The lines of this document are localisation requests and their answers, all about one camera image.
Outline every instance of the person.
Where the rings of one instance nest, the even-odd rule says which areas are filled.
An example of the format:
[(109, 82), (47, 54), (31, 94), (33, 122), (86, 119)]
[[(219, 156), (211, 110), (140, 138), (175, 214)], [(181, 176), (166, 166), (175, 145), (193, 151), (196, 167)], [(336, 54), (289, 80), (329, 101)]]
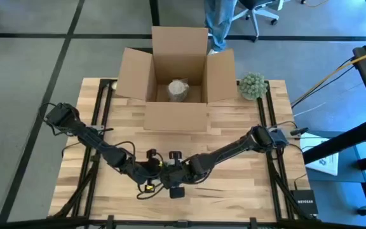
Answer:
[(223, 51), (237, 0), (204, 0), (205, 24), (213, 37), (209, 55)]

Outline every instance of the wooden table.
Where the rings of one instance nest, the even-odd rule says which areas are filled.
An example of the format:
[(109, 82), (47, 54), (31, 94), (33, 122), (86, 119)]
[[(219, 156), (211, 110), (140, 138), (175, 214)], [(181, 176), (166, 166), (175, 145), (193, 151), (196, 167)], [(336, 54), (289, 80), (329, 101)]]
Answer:
[[(83, 80), (77, 109), (85, 123), (91, 123), (99, 81), (98, 78)], [(271, 80), (269, 83), (277, 122), (293, 120), (285, 82)], [(137, 160), (146, 160), (146, 151), (151, 148), (157, 149), (164, 158), (168, 158), (168, 152), (172, 150), (181, 151), (184, 158), (211, 152), (237, 140), (250, 127), (260, 124), (257, 103), (246, 101), (239, 95), (235, 99), (209, 104), (206, 132), (144, 130), (144, 102), (113, 95), (111, 105), (107, 128), (114, 130), (105, 133), (105, 140), (109, 144), (134, 142)], [(264, 106), (269, 126), (265, 99)], [(67, 145), (75, 142), (77, 139), (70, 137)], [(299, 145), (298, 141), (290, 142)], [(85, 147), (78, 144), (65, 151), (49, 214), (56, 213), (76, 189), (84, 150)], [(292, 188), (294, 179), (306, 173), (302, 155), (297, 148), (288, 146), (283, 157)], [(308, 189), (307, 176), (298, 179), (297, 186)], [(185, 187), (184, 198), (169, 199), (168, 191), (164, 190), (152, 199), (137, 200), (136, 183), (128, 176), (118, 174), (101, 159), (90, 218), (107, 219), (108, 215), (113, 214), (117, 220), (249, 221), (249, 217), (255, 217), (258, 222), (276, 221), (265, 154), (244, 152), (218, 164), (204, 183)], [(286, 217), (281, 191), (279, 195), (282, 216)], [(81, 209), (84, 209), (85, 197)]]

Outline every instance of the cardboard box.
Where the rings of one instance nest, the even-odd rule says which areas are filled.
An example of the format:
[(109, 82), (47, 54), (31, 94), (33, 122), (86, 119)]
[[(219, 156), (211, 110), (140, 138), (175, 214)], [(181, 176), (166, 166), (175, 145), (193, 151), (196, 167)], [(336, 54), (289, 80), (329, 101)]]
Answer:
[[(207, 55), (206, 28), (152, 27), (153, 55), (125, 48), (116, 94), (146, 101), (146, 130), (207, 130), (207, 103), (237, 96), (234, 53)], [(183, 102), (169, 102), (172, 80), (187, 79)]]

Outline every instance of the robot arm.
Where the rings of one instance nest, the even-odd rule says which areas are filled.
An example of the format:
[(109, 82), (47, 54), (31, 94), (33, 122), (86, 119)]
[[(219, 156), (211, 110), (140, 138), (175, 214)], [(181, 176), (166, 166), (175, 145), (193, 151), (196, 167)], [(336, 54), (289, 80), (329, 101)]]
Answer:
[(237, 141), (212, 153), (193, 155), (180, 162), (181, 152), (173, 151), (170, 154), (175, 163), (162, 164), (153, 157), (156, 151), (152, 149), (155, 153), (148, 151), (147, 162), (136, 162), (133, 153), (117, 145), (107, 144), (94, 128), (81, 122), (78, 110), (70, 104), (57, 104), (46, 115), (45, 122), (62, 133), (77, 136), (82, 144), (99, 151), (109, 166), (128, 175), (138, 185), (159, 179), (166, 189), (178, 188), (180, 184), (203, 182), (218, 163), (247, 150), (260, 153), (270, 151), (276, 146), (276, 142), (280, 142), (274, 140), (275, 133), (269, 133), (267, 128), (255, 126)]

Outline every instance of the green plant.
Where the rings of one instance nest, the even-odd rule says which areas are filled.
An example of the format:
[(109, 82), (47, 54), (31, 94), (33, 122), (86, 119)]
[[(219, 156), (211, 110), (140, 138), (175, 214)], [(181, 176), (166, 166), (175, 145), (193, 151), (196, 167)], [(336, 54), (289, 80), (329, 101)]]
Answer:
[(256, 100), (266, 92), (268, 84), (264, 82), (264, 76), (259, 73), (248, 73), (240, 81), (240, 92), (248, 100)]

